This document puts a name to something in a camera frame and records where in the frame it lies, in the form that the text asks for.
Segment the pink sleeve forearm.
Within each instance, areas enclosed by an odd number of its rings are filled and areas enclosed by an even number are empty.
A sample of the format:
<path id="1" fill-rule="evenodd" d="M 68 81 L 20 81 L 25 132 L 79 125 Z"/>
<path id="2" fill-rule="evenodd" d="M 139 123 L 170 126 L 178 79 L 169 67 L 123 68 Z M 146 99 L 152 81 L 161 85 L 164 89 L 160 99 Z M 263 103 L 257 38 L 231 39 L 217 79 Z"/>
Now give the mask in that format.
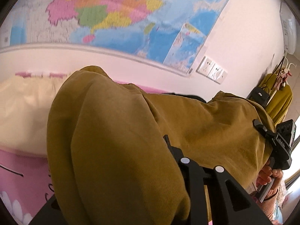
<path id="1" fill-rule="evenodd" d="M 281 209 L 286 194 L 287 190 L 285 183 L 284 181 L 281 181 L 276 194 L 265 199 L 262 203 L 255 198 L 255 192 L 252 192 L 250 196 L 254 199 L 256 204 L 273 224 L 283 224 L 283 215 Z"/>

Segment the person's right hand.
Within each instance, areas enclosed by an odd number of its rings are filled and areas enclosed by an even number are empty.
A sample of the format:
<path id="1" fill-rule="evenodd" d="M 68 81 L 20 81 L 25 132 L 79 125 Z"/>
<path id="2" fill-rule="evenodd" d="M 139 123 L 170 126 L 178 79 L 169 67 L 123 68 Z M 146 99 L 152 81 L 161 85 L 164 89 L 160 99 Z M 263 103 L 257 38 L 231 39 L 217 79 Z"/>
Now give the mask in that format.
<path id="1" fill-rule="evenodd" d="M 273 180 L 273 185 L 271 186 L 269 192 L 265 196 L 265 199 L 268 199 L 274 196 L 280 186 L 281 180 L 283 178 L 283 171 L 281 169 L 272 169 L 270 167 L 271 160 L 269 159 L 263 168 L 259 171 L 256 179 L 256 187 L 260 185 L 267 185 Z"/>

